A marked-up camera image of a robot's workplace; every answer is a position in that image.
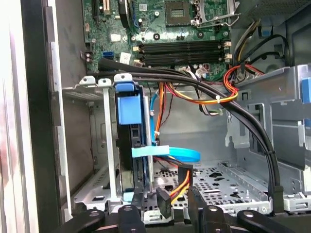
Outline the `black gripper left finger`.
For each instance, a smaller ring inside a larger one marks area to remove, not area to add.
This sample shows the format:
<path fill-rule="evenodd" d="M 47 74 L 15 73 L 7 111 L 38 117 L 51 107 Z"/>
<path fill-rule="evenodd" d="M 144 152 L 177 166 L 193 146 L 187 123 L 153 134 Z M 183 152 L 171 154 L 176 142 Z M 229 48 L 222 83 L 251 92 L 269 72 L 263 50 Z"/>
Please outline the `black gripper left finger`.
<path fill-rule="evenodd" d="M 55 229 L 54 233 L 144 233 L 141 212 L 144 188 L 136 187 L 132 202 L 120 207 L 116 213 L 106 215 L 101 210 L 86 210 Z"/>

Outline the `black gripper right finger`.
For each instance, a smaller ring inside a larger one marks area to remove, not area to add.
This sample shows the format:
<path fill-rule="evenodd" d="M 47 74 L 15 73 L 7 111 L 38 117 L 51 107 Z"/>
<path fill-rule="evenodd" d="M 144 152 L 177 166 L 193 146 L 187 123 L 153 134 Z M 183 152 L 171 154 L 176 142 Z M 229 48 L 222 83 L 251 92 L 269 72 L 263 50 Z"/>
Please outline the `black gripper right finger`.
<path fill-rule="evenodd" d="M 196 233 L 230 233 L 223 210 L 207 205 L 196 187 L 188 189 L 188 214 Z M 289 233 L 291 230 L 254 210 L 241 210 L 236 216 L 241 228 L 251 233 Z"/>

